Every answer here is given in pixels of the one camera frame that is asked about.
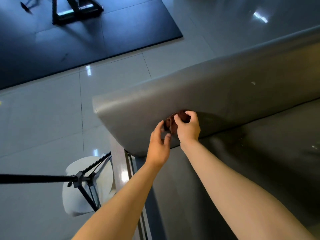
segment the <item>black metal frame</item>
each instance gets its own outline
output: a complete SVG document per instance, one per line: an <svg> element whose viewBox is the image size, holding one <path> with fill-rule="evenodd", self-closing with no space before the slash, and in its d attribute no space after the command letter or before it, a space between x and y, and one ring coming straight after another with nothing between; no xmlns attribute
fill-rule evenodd
<svg viewBox="0 0 320 240"><path fill-rule="evenodd" d="M57 13L57 0L52 0L52 24L65 25L79 20L98 17L103 12L103 7L94 0L67 0L69 11Z"/></svg>
<svg viewBox="0 0 320 240"><path fill-rule="evenodd" d="M68 187L71 187L72 184L75 188L78 188L79 191L82 193L83 197L87 200L90 204L92 209L96 212L100 207L101 204L99 202L99 197L97 190L94 186L94 176L96 173L94 172L98 166L103 163L105 160L110 160L111 152L100 158L98 161L87 167L83 171L79 171L76 175L72 176L49 176L49 175L23 175L23 174L0 174L0 184L33 184L33 183L59 183L59 182L69 182ZM85 176L87 172L91 169L96 167L93 172L89 176ZM82 186L82 182L87 182L89 186L89 190L91 193L90 195L86 192L86 190ZM91 187L94 188L97 194L96 203L94 201L94 196L91 191Z"/></svg>

